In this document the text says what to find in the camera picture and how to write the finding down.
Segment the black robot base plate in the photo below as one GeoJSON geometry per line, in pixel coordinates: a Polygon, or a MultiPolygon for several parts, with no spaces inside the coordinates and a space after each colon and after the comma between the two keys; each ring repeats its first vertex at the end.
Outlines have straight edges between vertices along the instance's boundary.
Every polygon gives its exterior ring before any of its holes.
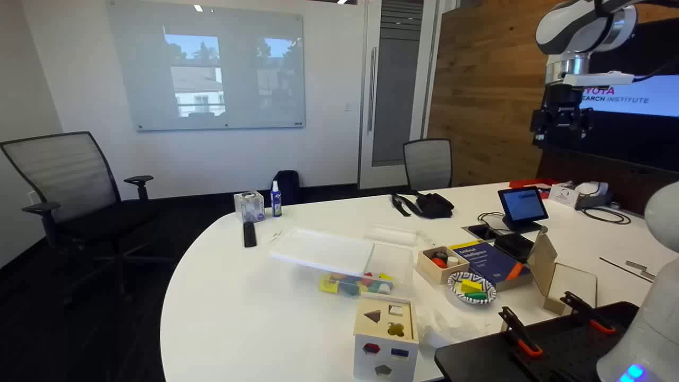
{"type": "Polygon", "coordinates": [[[447,382],[598,382],[596,361],[626,332],[637,306],[628,301],[573,312],[435,349],[447,382]]]}

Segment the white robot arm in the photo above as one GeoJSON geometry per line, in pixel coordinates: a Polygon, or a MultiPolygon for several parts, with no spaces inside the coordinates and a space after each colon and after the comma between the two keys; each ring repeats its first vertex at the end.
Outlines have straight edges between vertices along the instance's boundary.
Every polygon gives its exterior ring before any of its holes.
{"type": "MultiPolygon", "coordinates": [[[[620,70],[591,71],[593,53],[621,46],[637,25],[641,0],[562,0],[543,14],[535,42],[548,57],[546,93],[533,134],[585,132],[579,108],[585,86],[635,83],[620,70]]],[[[601,382],[679,382],[679,259],[651,279],[650,293],[621,340],[596,361],[601,382]]]]}

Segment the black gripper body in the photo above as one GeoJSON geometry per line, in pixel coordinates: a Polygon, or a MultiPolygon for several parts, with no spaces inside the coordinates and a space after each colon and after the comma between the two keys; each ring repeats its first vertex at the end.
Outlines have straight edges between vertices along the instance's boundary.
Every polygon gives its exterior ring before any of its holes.
{"type": "Polygon", "coordinates": [[[548,85],[531,118],[536,147],[581,147],[590,132],[591,110],[581,106],[583,88],[548,85]]]}

